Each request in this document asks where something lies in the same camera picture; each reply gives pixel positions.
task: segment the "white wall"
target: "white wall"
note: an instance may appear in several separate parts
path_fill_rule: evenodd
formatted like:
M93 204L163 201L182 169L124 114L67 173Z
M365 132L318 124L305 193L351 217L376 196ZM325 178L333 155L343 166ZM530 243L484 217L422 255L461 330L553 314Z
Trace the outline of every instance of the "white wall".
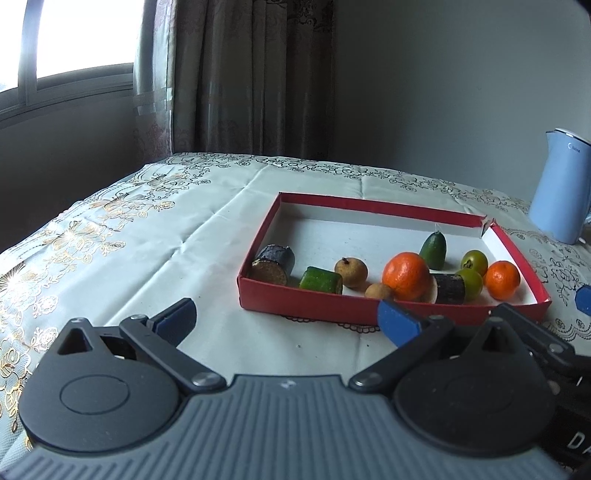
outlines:
M531 200L555 127L591 137L574 0L337 0L335 160Z
M131 92L121 94L73 100L0 124L0 252L138 168Z

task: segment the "tangerine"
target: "tangerine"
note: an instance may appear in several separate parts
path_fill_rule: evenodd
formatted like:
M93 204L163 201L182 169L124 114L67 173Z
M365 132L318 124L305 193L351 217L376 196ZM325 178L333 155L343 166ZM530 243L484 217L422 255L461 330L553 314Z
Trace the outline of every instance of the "tangerine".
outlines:
M382 283L394 292L394 298L415 301L431 286L431 273L420 255L402 252L384 267Z
M521 283L521 275L517 267L507 260L499 260L494 262L484 276L484 285L495 300L510 299L519 284Z

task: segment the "table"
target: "table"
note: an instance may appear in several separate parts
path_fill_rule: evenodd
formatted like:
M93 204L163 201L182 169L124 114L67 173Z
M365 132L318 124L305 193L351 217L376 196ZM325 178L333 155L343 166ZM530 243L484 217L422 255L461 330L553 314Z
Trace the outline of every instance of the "table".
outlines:
M97 192L0 255L0 470L30 448L18 398L71 317L116 325L182 297L197 304L180 349L228 381L239 373L347 381L393 350L376 327L247 312L236 274L277 192L409 203L496 218L553 303L548 327L591 355L591 322L574 294L591 280L583 244L552 241L528 204L494 190L396 170L234 154L177 154Z

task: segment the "window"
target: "window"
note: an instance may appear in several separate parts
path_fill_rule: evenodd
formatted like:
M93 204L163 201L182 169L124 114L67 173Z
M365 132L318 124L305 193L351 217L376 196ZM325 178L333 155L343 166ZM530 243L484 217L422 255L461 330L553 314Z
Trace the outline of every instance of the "window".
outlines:
M0 92L18 85L22 19L27 0L0 3Z
M130 89L144 0L0 0L0 120Z

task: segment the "gray ribbed plate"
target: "gray ribbed plate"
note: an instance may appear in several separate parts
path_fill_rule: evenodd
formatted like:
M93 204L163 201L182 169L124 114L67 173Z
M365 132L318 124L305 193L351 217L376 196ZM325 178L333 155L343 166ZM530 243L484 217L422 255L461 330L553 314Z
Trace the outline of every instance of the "gray ribbed plate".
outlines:
M166 432L134 450L77 458L39 447L5 475L7 480L567 478L539 449L503 459L439 451L408 431L386 398L349 390L339 377L255 376L238 376L225 391L193 397Z

